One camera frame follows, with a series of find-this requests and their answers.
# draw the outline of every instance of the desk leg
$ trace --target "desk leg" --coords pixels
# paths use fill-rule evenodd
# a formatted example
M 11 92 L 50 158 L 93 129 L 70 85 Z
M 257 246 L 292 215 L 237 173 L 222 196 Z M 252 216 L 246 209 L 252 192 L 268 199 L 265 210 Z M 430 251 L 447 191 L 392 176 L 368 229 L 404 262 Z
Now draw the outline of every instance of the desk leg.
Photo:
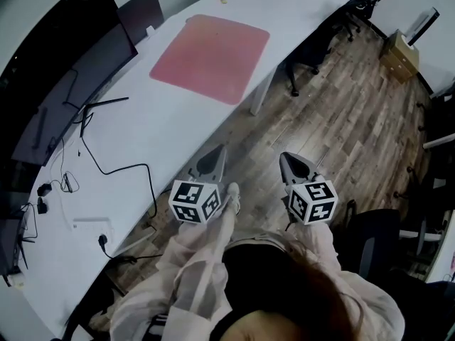
M 253 94 L 254 95 L 253 102 L 251 103 L 250 112 L 252 115 L 256 116 L 259 113 L 259 110 L 261 109 L 265 95 L 267 93 L 267 90 L 269 89 L 270 82 L 272 81 L 272 78 L 273 78 L 276 70 L 277 70 L 277 68 L 275 67 L 269 73 L 269 75 L 264 78 L 264 81 L 262 81 L 259 84 L 259 86 L 257 86 L 255 93 Z

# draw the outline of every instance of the black cable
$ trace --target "black cable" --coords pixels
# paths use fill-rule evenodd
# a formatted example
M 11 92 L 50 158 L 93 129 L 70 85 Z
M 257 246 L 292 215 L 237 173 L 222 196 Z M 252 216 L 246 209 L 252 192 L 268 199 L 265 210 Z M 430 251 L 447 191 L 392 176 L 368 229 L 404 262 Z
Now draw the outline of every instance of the black cable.
M 20 206 L 20 208 L 18 208 L 17 210 L 10 212 L 8 216 L 14 216 L 16 213 L 18 213 L 20 211 L 24 211 L 25 208 L 26 208 L 26 210 L 24 212 L 27 212 L 29 207 L 30 207 L 30 205 L 28 203 L 26 203 L 25 205 Z M 28 230 L 28 225 L 25 223 L 25 227 L 22 227 L 22 229 Z
M 105 253 L 105 256 L 107 256 L 109 259 L 115 260 L 115 261 L 118 261 L 118 262 L 125 262 L 125 263 L 135 264 L 140 259 L 153 259 L 153 258 L 157 258 L 159 256 L 163 256 L 163 254 L 159 254 L 159 255 L 151 255 L 151 256 L 138 256 L 137 258 L 135 256 L 116 256 L 116 257 L 112 257 L 106 252 L 106 246 L 105 246 L 106 243 L 107 243 L 106 235 L 104 235 L 104 234 L 100 235 L 100 237 L 98 237 L 98 244 L 100 245 L 102 252 Z
M 159 254 L 159 255 L 152 255 L 152 256 L 138 256 L 137 258 L 135 258 L 136 260 L 139 260 L 139 259 L 153 259 L 153 258 L 158 258 L 160 256 L 163 256 L 163 254 Z
M 33 206 L 32 203 L 27 203 L 27 210 L 26 212 L 28 211 L 29 207 L 31 206 L 32 210 L 33 210 L 33 221 L 35 222 L 35 233 L 36 235 L 35 236 L 29 236 L 29 237 L 23 237 L 22 240 L 25 240 L 25 239 L 37 239 L 38 238 L 38 228 L 36 226 L 36 213 L 35 213 L 35 206 Z
M 153 216 L 151 216 L 150 218 L 153 219 L 155 216 L 156 216 L 156 213 L 158 212 L 158 205 L 156 204 L 156 198 L 155 198 L 155 192 L 154 192 L 154 188 L 153 188 L 153 185 L 151 184 L 151 174 L 150 174 L 150 167 L 148 164 L 146 163 L 139 163 L 139 164 L 133 164 L 131 166 L 126 166 L 126 167 L 122 167 L 122 168 L 118 168 L 118 169 L 114 169 L 114 170 L 111 170 L 110 172 L 104 172 L 101 168 L 100 168 L 100 165 L 98 164 L 98 162 L 96 161 L 95 157 L 93 156 L 92 152 L 90 151 L 90 149 L 88 148 L 87 146 L 87 143 L 85 143 L 85 140 L 84 140 L 84 137 L 81 138 L 82 139 L 82 142 L 84 143 L 84 147 L 87 149 L 88 153 L 90 154 L 90 156 L 92 157 L 93 161 L 95 162 L 95 165 L 97 166 L 98 170 L 104 174 L 104 175 L 111 175 L 111 174 L 114 174 L 114 173 L 117 173 L 117 172 L 120 172 L 120 171 L 125 171 L 127 169 L 132 169 L 132 168 L 137 168 L 137 167 L 145 167 L 147 169 L 147 174 L 149 175 L 149 184 L 150 184 L 150 191 L 151 191 L 151 196 L 154 200 L 154 205 L 155 205 L 155 211 L 154 211 L 154 214 Z
M 70 172 L 70 171 L 65 171 L 63 172 L 63 162 L 65 161 L 65 141 L 63 140 L 62 138 L 62 163 L 60 164 L 60 177 L 61 179 L 60 180 L 57 180 L 57 179 L 54 179 L 50 182 L 50 184 L 54 183 L 54 182 L 57 182 L 60 186 L 60 190 L 64 193 L 74 193 L 74 192 L 77 192 L 79 189 L 80 189 L 80 185 L 79 185 L 79 182 L 77 181 L 76 177 Z M 68 179 L 68 174 L 71 175 L 71 177 L 73 177 L 73 180 L 76 182 L 77 184 L 77 189 L 76 190 L 73 190 L 73 189 L 69 189 L 68 188 L 68 184 L 67 184 L 67 181 L 65 180 L 65 175 L 66 175 L 66 179 Z
M 74 107 L 75 109 L 80 110 L 80 107 L 77 107 L 76 105 L 74 105 L 73 103 L 68 102 L 68 101 L 62 102 L 62 105 L 70 105 L 70 106 Z
M 85 127 L 87 127 L 87 125 L 90 123 L 90 120 L 92 120 L 93 114 L 94 114 L 94 112 L 92 112 L 92 113 L 87 117 L 87 123 L 85 124 Z M 73 121 L 73 124 L 81 124 L 81 123 L 82 123 L 82 120 Z

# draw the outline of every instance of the white device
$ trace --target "white device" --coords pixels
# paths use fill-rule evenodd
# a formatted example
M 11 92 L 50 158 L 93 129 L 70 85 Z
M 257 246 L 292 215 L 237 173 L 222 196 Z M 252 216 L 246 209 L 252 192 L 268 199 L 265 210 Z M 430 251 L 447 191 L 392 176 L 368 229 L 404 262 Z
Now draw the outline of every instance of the white device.
M 168 203 L 177 220 L 205 224 L 221 200 L 216 184 L 175 180 Z
M 439 18 L 439 12 L 435 8 L 422 12 L 416 21 L 409 27 L 403 41 L 412 47 L 414 43 L 428 30 L 428 28 Z
M 302 224 L 332 220 L 338 203 L 333 184 L 329 180 L 293 185 L 288 210 Z

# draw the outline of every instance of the cardboard box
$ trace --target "cardboard box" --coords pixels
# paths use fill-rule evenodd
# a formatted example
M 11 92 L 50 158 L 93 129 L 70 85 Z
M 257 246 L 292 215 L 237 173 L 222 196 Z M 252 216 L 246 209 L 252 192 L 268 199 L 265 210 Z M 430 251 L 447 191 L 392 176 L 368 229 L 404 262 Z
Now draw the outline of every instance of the cardboard box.
M 400 31 L 392 34 L 384 44 L 380 63 L 385 66 L 399 83 L 408 81 L 419 72 L 419 50 L 409 47 Z

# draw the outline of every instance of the power cord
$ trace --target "power cord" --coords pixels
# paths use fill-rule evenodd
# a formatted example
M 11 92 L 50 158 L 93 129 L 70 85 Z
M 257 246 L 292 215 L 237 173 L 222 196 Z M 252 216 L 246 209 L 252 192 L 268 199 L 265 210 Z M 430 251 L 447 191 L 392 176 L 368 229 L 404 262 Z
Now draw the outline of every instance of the power cord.
M 145 167 L 147 169 L 147 174 L 149 175 L 149 184 L 150 184 L 150 191 L 151 191 L 151 197 L 153 198 L 154 200 L 154 207 L 155 207 L 155 210 L 154 210 L 154 214 L 150 217 L 151 219 L 153 219 L 155 216 L 156 216 L 156 213 L 158 212 L 158 205 L 156 204 L 156 198 L 155 198 L 155 192 L 154 192 L 154 187 L 153 185 L 151 184 L 151 174 L 150 174 L 150 167 L 148 164 L 146 163 L 139 163 L 139 164 L 133 164 L 131 166 L 126 166 L 126 167 L 122 167 L 122 168 L 118 168 L 118 169 L 114 169 L 114 170 L 111 170 L 110 172 L 104 172 L 100 165 L 98 164 L 97 160 L 95 159 L 95 157 L 93 156 L 92 152 L 90 151 L 90 149 L 88 148 L 87 146 L 87 143 L 85 143 L 85 140 L 84 140 L 84 137 L 81 138 L 82 139 L 82 142 L 84 143 L 84 147 L 87 149 L 88 153 L 90 154 L 90 156 L 92 157 L 93 161 L 95 162 L 95 165 L 97 166 L 98 170 L 104 174 L 104 175 L 111 175 L 111 174 L 114 174 L 114 173 L 117 173 L 117 172 L 120 172 L 120 171 L 126 171 L 128 169 L 132 169 L 132 168 L 137 168 L 137 167 Z
M 26 204 L 25 204 L 24 206 L 22 206 L 19 210 L 15 211 L 15 213 L 17 213 L 18 211 L 21 211 L 21 210 L 25 209 L 25 211 L 24 211 L 24 215 L 25 215 L 25 212 L 28 211 L 28 209 L 30 208 L 30 206 L 31 206 L 31 208 L 32 208 L 32 210 L 33 210 L 33 221 L 35 222 L 35 234 L 36 234 L 36 235 L 35 235 L 35 236 L 23 237 L 22 240 L 37 239 L 37 238 L 38 238 L 38 228 L 37 228 L 37 226 L 36 226 L 36 213 L 35 213 L 35 207 L 34 207 L 33 203 L 29 203 L 29 202 L 26 203 Z
M 93 118 L 93 112 L 87 117 L 87 123 L 85 124 L 85 127 L 88 126 L 88 124 L 90 124 L 90 122 L 92 121 L 92 118 Z M 74 121 L 73 124 L 81 124 L 82 123 L 82 120 L 79 120 L 79 121 Z
M 100 245 L 102 252 L 105 253 L 105 256 L 107 256 L 109 259 L 119 261 L 122 263 L 135 264 L 140 259 L 153 259 L 153 258 L 158 258 L 160 256 L 163 256 L 163 254 L 159 254 L 159 255 L 151 255 L 151 256 L 138 256 L 138 257 L 135 257 L 135 256 L 112 257 L 106 252 L 106 243 L 107 243 L 106 235 L 101 234 L 100 237 L 98 237 L 98 244 Z
M 65 142 L 62 138 L 62 163 L 60 164 L 60 177 L 61 179 L 60 180 L 52 180 L 50 182 L 50 184 L 52 185 L 52 183 L 54 182 L 57 182 L 60 186 L 60 190 L 64 193 L 74 193 L 74 192 L 77 192 L 79 189 L 80 189 L 80 186 L 79 186 L 79 182 L 77 181 L 77 179 L 75 178 L 75 176 L 70 172 L 70 171 L 65 171 L 63 172 L 63 163 L 65 161 Z M 71 184 L 70 184 L 70 180 L 68 179 L 68 175 L 71 175 L 71 177 L 73 177 L 73 180 L 76 182 L 77 184 L 77 188 L 75 190 L 73 190 L 73 188 L 71 187 Z

